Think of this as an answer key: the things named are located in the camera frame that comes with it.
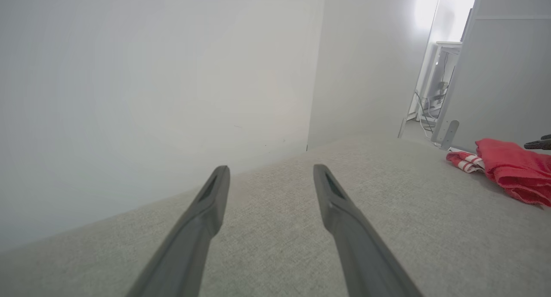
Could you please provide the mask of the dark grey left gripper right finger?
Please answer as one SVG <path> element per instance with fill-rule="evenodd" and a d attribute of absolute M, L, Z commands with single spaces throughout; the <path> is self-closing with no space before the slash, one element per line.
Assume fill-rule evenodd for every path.
<path fill-rule="evenodd" d="M 350 297 L 423 297 L 331 170 L 313 166 L 324 227 L 335 241 Z"/>

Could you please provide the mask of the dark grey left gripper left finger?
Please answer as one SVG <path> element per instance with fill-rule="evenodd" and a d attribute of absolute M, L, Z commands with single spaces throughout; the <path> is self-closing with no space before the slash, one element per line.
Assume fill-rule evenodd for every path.
<path fill-rule="evenodd" d="M 209 244 L 223 224 L 229 185 L 229 167 L 216 167 L 126 297 L 198 297 Z"/>

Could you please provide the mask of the red and white jersey shirt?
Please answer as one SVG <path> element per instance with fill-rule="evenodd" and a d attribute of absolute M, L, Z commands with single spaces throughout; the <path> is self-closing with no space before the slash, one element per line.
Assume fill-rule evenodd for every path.
<path fill-rule="evenodd" d="M 515 200 L 551 207 L 551 155 L 490 138 L 476 146 L 475 154 L 449 152 L 446 160 L 466 173 L 483 172 Z"/>

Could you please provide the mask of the grey partition panel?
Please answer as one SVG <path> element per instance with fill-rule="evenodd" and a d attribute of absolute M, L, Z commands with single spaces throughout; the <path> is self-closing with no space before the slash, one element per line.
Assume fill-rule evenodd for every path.
<path fill-rule="evenodd" d="M 492 138 L 518 145 L 551 134 L 551 0 L 475 0 L 436 132 L 452 147 Z"/>

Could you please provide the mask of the white desk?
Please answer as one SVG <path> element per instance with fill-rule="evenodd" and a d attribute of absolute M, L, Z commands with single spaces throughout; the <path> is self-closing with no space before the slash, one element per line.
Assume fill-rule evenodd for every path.
<path fill-rule="evenodd" d="M 423 116 L 436 123 L 455 72 L 462 42 L 437 41 L 432 45 L 430 65 L 421 93 Z"/>

